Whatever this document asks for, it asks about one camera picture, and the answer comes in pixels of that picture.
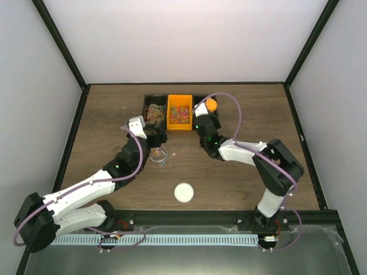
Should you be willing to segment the clear plastic cup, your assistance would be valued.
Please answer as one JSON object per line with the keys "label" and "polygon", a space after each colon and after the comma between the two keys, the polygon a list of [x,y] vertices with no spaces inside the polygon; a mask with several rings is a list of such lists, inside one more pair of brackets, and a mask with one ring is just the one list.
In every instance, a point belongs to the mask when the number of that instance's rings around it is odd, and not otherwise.
{"label": "clear plastic cup", "polygon": [[165,146],[161,145],[157,148],[152,148],[150,152],[149,159],[158,164],[165,164],[165,162],[168,160],[169,153]]}

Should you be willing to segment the black bin with popsicle candies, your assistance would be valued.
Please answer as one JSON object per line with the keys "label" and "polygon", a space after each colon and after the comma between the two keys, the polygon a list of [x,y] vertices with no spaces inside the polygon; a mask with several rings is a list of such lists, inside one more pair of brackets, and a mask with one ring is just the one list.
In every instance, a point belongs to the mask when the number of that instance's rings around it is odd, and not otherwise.
{"label": "black bin with popsicle candies", "polygon": [[168,95],[145,95],[142,116],[145,129],[154,129],[157,125],[166,129]]}

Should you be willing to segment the yellow bin with star candies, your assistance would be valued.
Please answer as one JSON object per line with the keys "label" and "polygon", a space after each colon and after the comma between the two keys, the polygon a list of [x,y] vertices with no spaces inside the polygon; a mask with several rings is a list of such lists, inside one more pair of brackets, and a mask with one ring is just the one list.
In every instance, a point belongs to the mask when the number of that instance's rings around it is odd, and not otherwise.
{"label": "yellow bin with star candies", "polygon": [[193,96],[169,94],[167,98],[167,130],[191,131],[193,124]]}

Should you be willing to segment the black bin with lollipops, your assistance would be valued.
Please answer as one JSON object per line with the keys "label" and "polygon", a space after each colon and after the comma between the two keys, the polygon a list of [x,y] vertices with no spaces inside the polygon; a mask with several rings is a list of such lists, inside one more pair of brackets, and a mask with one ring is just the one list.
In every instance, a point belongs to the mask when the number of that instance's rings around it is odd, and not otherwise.
{"label": "black bin with lollipops", "polygon": [[[193,96],[193,112],[192,112],[192,114],[193,114],[193,128],[195,128],[196,125],[197,125],[196,124],[196,117],[195,117],[195,114],[194,114],[194,106],[196,104],[205,103],[205,100],[209,97],[211,97],[211,98],[213,98],[217,101],[216,95],[211,95],[211,96],[209,96],[209,95],[194,95]],[[218,110],[216,110],[214,112],[210,112],[208,114],[208,116],[211,119],[211,121],[213,122],[216,129],[221,128],[221,124],[220,124],[219,118],[218,118]]]}

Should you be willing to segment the orange plastic scoop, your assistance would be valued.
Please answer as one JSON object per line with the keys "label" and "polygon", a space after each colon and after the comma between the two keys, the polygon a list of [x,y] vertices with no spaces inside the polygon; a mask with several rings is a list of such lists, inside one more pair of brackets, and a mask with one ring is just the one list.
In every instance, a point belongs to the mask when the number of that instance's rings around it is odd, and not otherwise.
{"label": "orange plastic scoop", "polygon": [[211,97],[205,100],[205,106],[209,112],[214,112],[217,110],[217,101]]}

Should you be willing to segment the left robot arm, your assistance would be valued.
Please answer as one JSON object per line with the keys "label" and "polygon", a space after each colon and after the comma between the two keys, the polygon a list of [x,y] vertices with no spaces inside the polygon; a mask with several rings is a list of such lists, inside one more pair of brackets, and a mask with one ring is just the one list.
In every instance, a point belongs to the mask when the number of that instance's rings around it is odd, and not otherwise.
{"label": "left robot arm", "polygon": [[151,150],[167,142],[164,130],[141,135],[127,127],[124,130],[128,132],[127,143],[92,176],[43,197],[34,192],[25,198],[14,220],[14,246],[24,246],[29,253],[35,253],[74,231],[111,231],[116,227],[116,211],[108,201],[86,204],[131,183],[143,171]]}

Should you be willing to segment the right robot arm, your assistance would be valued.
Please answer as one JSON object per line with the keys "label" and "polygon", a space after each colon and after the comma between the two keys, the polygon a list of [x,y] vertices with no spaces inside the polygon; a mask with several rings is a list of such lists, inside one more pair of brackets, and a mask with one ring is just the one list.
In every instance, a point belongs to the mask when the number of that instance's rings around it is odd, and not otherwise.
{"label": "right robot arm", "polygon": [[262,231],[273,227],[286,195],[297,188],[304,175],[301,163],[278,139],[247,143],[220,135],[220,123],[215,115],[194,118],[194,129],[200,137],[200,146],[211,158],[256,167],[266,189],[254,210],[253,220]]}

